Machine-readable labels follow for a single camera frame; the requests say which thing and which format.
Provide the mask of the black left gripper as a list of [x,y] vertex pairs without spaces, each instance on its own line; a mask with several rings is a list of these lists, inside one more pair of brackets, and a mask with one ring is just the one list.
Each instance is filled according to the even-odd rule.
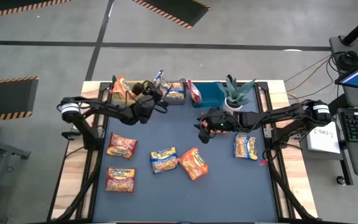
[[145,124],[149,121],[152,112],[167,113],[168,102],[162,98],[162,92],[151,82],[146,81],[146,92],[148,95],[142,95],[131,104],[133,117],[140,123]]

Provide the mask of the blue Maruchan noodle packet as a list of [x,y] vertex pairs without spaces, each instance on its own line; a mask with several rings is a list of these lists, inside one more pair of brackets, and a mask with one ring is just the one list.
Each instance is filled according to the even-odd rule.
[[176,147],[169,147],[150,153],[150,163],[153,174],[160,174],[177,168],[178,156]]
[[162,88],[166,98],[174,100],[182,100],[185,98],[184,86],[180,82],[164,83]]
[[162,90],[163,85],[166,83],[163,75],[164,70],[159,70],[155,78],[152,80],[154,87],[158,88],[159,90]]
[[237,133],[234,142],[234,157],[256,161],[258,159],[256,137]]

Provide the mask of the red Maruchan noodle packet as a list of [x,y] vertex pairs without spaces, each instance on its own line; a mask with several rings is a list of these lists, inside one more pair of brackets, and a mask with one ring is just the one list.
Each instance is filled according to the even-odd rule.
[[108,167],[106,192],[134,192],[135,169]]
[[194,103],[201,103],[202,97],[199,89],[196,87],[196,85],[191,81],[187,81],[187,85],[190,91],[191,99]]
[[138,140],[112,133],[106,154],[129,160],[134,155],[137,144]]

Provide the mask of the white plant pot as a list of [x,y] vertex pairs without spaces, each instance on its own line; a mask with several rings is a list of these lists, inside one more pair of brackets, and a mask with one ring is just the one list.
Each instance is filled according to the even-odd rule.
[[232,104],[230,104],[230,102],[226,98],[224,100],[222,108],[223,108],[224,111],[227,111],[228,113],[233,114],[233,112],[240,111],[242,109],[242,105],[232,105]]

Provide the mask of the blue plastic bin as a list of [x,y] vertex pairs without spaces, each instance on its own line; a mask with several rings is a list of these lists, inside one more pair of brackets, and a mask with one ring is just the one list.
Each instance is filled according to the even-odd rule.
[[201,103],[192,102],[194,108],[221,106],[223,104],[225,95],[218,86],[218,82],[195,83],[195,87],[201,93]]

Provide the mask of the grey plastic bin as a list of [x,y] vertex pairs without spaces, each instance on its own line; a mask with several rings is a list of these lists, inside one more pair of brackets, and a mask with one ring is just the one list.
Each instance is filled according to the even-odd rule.
[[[185,96],[186,96],[186,88],[185,88],[185,84],[186,84],[186,80],[184,78],[177,80],[177,81],[166,81],[166,83],[175,83],[175,82],[180,82],[183,84],[184,86],[184,92],[185,92]],[[174,99],[169,99],[165,97],[165,92],[163,91],[163,89],[161,90],[162,92],[162,99],[164,101],[166,101],[169,105],[183,105],[185,102],[185,98],[182,100],[174,100]]]

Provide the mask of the green snake plant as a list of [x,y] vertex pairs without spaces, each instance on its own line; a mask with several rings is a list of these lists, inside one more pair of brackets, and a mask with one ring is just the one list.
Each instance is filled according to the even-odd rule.
[[218,82],[219,89],[224,93],[225,102],[231,108],[238,108],[250,103],[250,99],[246,96],[253,89],[256,79],[244,83],[241,86],[237,85],[237,79],[231,75],[226,76],[226,85]]

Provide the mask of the yellow plastic bin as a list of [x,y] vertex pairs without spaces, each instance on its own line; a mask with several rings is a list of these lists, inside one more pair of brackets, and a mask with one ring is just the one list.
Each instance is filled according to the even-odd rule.
[[[131,87],[131,90],[132,90],[132,87],[134,86],[135,83],[139,82],[139,83],[142,83],[140,81],[126,81],[129,86]],[[144,98],[144,95],[141,93],[140,95],[136,96],[136,99],[129,99],[129,100],[116,100],[116,99],[113,99],[112,98],[112,101],[114,103],[117,103],[119,105],[126,105],[126,106],[129,106],[133,103],[135,103],[136,101],[145,101],[145,100],[148,100],[148,98]]]

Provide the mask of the black hazard-striped floor mat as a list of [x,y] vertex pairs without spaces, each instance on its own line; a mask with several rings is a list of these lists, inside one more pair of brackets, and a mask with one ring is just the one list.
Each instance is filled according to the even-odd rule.
[[74,0],[0,0],[0,17]]
[[138,5],[186,29],[195,24],[211,9],[199,0],[132,0]]
[[38,76],[0,80],[0,121],[32,116],[39,80]]

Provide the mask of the white paper sign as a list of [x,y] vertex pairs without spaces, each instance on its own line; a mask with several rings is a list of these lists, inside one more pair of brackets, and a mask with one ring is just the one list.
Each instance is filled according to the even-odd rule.
[[336,128],[316,127],[306,137],[308,149],[319,152],[340,153]]

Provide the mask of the grey computer case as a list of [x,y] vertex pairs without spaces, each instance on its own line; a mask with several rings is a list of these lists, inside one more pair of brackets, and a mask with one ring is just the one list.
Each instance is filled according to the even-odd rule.
[[344,36],[332,37],[329,39],[331,50],[331,61],[334,69],[340,74],[344,74],[358,66],[358,39],[351,45],[346,46],[341,43]]

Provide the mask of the black aluminium table frame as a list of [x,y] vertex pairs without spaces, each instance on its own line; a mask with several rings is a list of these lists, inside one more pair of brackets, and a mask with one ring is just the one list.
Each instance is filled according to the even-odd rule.
[[[256,105],[260,110],[277,109],[288,106],[287,93],[281,80],[263,80],[255,83]],[[104,156],[102,150],[88,151],[80,149],[81,140],[71,139],[67,145],[67,154],[55,187],[47,221],[56,222],[75,201],[76,194],[81,191],[93,171],[101,167]],[[286,148],[280,152],[270,152],[275,168],[283,181],[291,189],[298,202],[310,215],[317,217],[316,206],[311,192],[308,174],[302,155],[300,144],[292,139]],[[74,209],[70,221],[76,224],[90,221],[94,215],[96,188],[99,174],[94,175],[92,184],[86,190],[77,207]],[[273,198],[280,218],[299,219],[301,216],[285,195],[281,186],[273,182]]]

